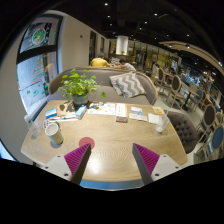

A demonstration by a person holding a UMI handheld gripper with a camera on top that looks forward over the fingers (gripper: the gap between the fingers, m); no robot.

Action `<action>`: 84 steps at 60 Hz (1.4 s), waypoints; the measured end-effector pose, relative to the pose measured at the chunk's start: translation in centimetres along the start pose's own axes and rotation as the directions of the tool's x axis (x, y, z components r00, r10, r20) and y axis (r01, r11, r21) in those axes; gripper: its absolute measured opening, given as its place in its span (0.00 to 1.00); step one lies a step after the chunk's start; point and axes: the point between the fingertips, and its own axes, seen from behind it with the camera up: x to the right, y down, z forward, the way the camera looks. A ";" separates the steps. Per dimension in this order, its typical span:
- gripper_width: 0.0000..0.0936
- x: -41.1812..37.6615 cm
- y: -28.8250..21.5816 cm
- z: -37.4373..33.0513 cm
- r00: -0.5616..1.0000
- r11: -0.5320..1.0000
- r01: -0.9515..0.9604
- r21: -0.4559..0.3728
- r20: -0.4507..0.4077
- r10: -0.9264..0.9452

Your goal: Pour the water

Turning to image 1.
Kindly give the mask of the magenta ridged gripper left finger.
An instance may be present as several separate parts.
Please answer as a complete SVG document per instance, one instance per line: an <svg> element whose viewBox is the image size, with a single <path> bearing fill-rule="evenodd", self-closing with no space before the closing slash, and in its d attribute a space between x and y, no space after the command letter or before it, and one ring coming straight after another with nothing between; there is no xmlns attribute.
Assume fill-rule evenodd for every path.
<svg viewBox="0 0 224 224"><path fill-rule="evenodd" d="M85 144L66 155L56 155L43 166L43 169L79 185L90 154L91 145Z"/></svg>

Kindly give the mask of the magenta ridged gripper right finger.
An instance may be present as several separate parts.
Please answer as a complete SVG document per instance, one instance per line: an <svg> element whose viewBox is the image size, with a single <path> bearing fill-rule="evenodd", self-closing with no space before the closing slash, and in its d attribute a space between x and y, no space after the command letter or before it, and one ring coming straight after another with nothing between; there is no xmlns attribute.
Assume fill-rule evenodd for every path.
<svg viewBox="0 0 224 224"><path fill-rule="evenodd" d="M167 154L158 155L136 143L133 144L132 153L144 185L181 170L181 166Z"/></svg>

